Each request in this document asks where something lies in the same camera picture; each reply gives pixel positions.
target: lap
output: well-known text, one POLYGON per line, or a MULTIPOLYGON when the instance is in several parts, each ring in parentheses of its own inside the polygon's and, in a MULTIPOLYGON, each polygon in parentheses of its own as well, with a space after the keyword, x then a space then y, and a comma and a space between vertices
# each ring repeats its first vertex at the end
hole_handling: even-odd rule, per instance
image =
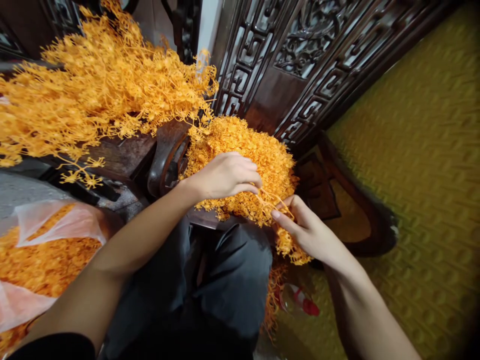
POLYGON ((237 224, 226 231, 214 246, 190 311, 185 303, 184 272, 189 249, 185 218, 125 288, 105 340, 108 359, 115 359, 154 320, 159 322, 182 311, 195 314, 184 316, 177 324, 188 327, 201 318, 200 327, 238 339, 253 351, 265 316, 272 264, 266 235, 252 224, 237 224))
POLYGON ((194 294, 209 322, 255 348, 265 316, 272 252, 265 233, 237 224, 218 241, 194 294))

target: fingernail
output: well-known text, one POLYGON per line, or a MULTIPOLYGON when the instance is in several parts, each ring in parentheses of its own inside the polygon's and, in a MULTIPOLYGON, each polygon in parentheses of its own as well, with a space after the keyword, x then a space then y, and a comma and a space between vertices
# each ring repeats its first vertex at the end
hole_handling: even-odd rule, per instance
POLYGON ((274 218, 275 220, 280 217, 280 211, 278 210, 272 210, 271 211, 271 217, 274 218))

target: orange flower bunch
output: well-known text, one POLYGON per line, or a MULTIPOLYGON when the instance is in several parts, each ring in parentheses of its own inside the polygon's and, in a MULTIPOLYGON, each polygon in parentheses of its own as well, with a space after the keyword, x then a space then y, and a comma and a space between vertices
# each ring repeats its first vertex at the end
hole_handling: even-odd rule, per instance
POLYGON ((208 53, 185 65, 166 41, 157 47, 145 41, 119 1, 102 5, 115 20, 81 7, 84 36, 67 35, 43 51, 43 59, 63 64, 63 71, 24 62, 9 81, 0 77, 0 94, 7 99, 0 102, 0 167, 19 164, 22 155, 53 155, 75 166, 64 182, 81 180, 94 188, 101 179, 85 170, 101 165, 78 161, 100 139, 138 132, 154 136, 173 119, 202 126, 212 118, 204 97, 219 85, 208 53))
MULTIPOLYGON (((28 238, 50 230, 75 204, 62 207, 28 238)), ((101 243, 90 237, 64 238, 32 246, 16 247, 19 227, 0 237, 0 280, 48 297, 59 297, 88 264, 101 243)), ((27 335, 29 323, 0 334, 0 356, 27 335)))
POLYGON ((283 289, 284 276, 287 272, 285 264, 273 264, 268 277, 268 293, 265 303, 265 318, 261 324, 261 331, 266 332, 271 342, 274 342, 274 332, 277 331, 277 313, 280 310, 278 292, 283 289))
MULTIPOLYGON (((259 195, 250 192, 241 192, 235 196, 223 199, 208 199, 199 202, 197 209, 207 211, 216 210, 217 218, 224 221, 230 213, 249 218, 259 226, 272 224, 272 209, 282 199, 293 195, 299 178, 294 175, 295 165, 291 154, 287 152, 285 144, 265 132, 256 132, 248 127, 245 120, 238 117, 216 117, 203 130, 207 136, 198 136, 195 128, 190 129, 193 134, 188 149, 188 165, 183 177, 189 177, 204 168, 213 158, 221 153, 238 152, 252 160, 257 166, 263 187, 259 195)), ((286 206, 282 212, 293 215, 286 206)), ((312 258, 308 256, 284 229, 277 231, 277 253, 289 256, 296 265, 308 263, 312 258)))

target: person's left hand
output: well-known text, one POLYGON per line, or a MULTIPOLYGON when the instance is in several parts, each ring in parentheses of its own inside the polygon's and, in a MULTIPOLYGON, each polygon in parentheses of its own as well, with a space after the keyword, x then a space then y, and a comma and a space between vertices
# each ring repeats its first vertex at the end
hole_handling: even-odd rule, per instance
POLYGON ((194 190, 198 201, 223 199, 240 192, 258 194, 258 188, 262 187, 257 165, 238 152, 217 155, 202 170, 181 183, 194 190))

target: carved wood screen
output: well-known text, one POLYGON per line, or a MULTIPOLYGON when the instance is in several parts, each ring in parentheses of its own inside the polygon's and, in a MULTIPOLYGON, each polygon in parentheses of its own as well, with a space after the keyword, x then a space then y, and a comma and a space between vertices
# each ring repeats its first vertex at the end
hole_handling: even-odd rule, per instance
POLYGON ((224 1, 228 36, 219 29, 213 52, 220 82, 215 114, 245 118, 251 127, 303 152, 455 5, 442 0, 224 1))

